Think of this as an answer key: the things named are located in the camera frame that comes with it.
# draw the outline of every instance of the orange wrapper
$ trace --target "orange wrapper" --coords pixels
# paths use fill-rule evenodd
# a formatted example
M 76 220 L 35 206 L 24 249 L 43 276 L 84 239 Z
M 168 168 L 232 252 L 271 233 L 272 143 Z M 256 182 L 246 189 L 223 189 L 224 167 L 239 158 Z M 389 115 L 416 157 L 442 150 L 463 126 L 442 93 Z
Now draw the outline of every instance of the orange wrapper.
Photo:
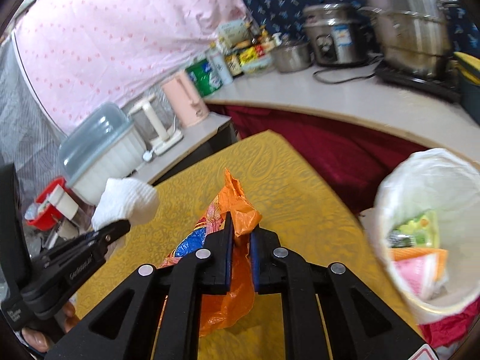
M 160 266 L 162 268 L 176 264 L 181 258 L 178 255 L 182 251 L 188 251 L 189 237 L 198 237 L 198 234 L 208 235 L 223 229 L 228 211 L 232 216 L 235 230 L 230 292 L 227 295 L 203 295 L 200 337 L 215 329 L 234 325 L 254 305 L 255 292 L 248 258 L 248 234 L 260 223 L 262 215 L 247 200 L 240 182 L 232 177 L 228 169 L 225 169 L 225 186 L 208 206 L 205 215 L 197 222 L 193 233 L 183 240 Z

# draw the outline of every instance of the white countertop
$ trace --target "white countertop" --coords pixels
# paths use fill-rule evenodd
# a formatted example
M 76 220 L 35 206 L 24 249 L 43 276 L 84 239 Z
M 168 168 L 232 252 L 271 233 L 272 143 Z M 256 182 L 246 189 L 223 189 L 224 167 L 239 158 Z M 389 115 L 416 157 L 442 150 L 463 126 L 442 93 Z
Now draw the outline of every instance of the white countertop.
M 200 123 L 183 128 L 183 139 L 160 156 L 154 156 L 151 162 L 145 163 L 132 177 L 145 183 L 153 184 L 171 168 L 207 142 L 230 122 L 228 116 L 210 112 Z
M 368 75 L 374 66 L 328 71 L 327 80 Z M 318 67 L 258 77 L 242 76 L 205 98 L 210 104 L 280 109 L 342 120 L 416 142 L 449 149 L 480 165 L 480 127 L 459 106 L 379 78 L 327 85 Z

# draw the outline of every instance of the kitchen counter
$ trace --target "kitchen counter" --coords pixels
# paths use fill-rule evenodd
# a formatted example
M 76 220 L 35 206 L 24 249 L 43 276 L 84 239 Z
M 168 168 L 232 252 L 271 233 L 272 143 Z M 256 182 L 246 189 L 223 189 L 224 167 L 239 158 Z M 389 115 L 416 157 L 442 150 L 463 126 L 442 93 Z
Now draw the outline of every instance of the kitchen counter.
M 368 75 L 373 66 L 329 71 L 327 80 Z M 327 85 L 313 79 L 318 67 L 259 77 L 242 76 L 205 98 L 209 104 L 245 105 L 328 117 L 443 147 L 480 167 L 480 127 L 459 106 L 379 78 Z

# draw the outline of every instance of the white trash bag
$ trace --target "white trash bag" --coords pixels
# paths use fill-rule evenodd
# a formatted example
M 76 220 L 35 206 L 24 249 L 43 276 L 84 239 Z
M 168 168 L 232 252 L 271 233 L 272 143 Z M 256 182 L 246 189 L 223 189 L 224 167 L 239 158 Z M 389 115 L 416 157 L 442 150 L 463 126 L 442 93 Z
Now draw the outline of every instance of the white trash bag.
M 438 216 L 440 247 L 448 250 L 448 281 L 445 291 L 424 302 L 393 265 L 388 235 L 430 209 Z M 414 153 L 383 180 L 375 198 L 373 226 L 366 232 L 419 324 L 458 314 L 480 295 L 480 173 L 449 151 Z

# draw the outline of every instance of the hand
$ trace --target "hand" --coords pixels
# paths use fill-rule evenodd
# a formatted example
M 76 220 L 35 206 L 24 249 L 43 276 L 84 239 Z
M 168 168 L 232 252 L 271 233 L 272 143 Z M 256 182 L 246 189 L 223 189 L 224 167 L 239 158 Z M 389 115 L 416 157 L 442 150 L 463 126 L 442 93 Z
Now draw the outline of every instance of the hand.
M 75 307 L 70 302 L 66 303 L 62 310 L 66 316 L 64 325 L 65 333 L 68 333 L 80 322 L 80 319 L 75 315 Z M 35 350 L 44 353 L 50 349 L 51 340 L 45 337 L 43 333 L 24 327 L 22 329 L 22 335 L 27 344 Z

